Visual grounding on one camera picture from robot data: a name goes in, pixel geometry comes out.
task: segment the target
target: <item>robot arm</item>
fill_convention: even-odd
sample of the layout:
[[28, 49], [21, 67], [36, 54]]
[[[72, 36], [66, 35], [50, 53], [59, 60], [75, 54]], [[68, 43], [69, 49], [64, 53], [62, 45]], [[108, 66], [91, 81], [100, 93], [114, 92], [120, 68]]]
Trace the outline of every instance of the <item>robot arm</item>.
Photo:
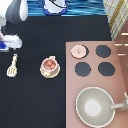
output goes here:
[[0, 0], [0, 40], [7, 47], [16, 49], [22, 46], [22, 40], [17, 35], [3, 35], [1, 27], [6, 25], [6, 21], [18, 24], [28, 17], [27, 0]]
[[0, 0], [0, 18], [17, 24], [28, 17], [27, 0]]

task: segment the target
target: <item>stove burner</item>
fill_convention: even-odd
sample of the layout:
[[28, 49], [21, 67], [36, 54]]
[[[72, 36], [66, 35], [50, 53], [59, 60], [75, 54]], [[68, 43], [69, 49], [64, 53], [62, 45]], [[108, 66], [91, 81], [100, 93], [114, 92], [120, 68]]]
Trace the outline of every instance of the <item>stove burner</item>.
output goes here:
[[82, 77], [87, 76], [89, 75], [90, 71], [91, 71], [91, 68], [89, 64], [87, 64], [86, 62], [79, 62], [75, 66], [75, 72], [79, 76], [82, 76]]
[[111, 49], [106, 45], [99, 45], [96, 48], [96, 54], [102, 58], [106, 58], [111, 55]]
[[100, 63], [98, 70], [103, 76], [112, 76], [115, 72], [114, 66], [109, 62]]
[[89, 50], [84, 45], [75, 45], [71, 49], [71, 54], [73, 57], [75, 57], [77, 59], [81, 59], [81, 58], [86, 57], [89, 54]]

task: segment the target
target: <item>black table surface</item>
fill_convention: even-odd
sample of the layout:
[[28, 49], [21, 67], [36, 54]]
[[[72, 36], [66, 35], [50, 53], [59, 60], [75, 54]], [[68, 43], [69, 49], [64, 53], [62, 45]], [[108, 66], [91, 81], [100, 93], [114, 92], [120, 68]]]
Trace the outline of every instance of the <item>black table surface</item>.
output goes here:
[[[18, 34], [23, 46], [0, 53], [0, 128], [66, 128], [65, 43], [110, 41], [107, 16], [28, 17], [18, 25], [7, 23], [6, 32]], [[9, 78], [14, 53], [18, 74]], [[61, 71], [46, 79], [40, 65], [52, 55]]]

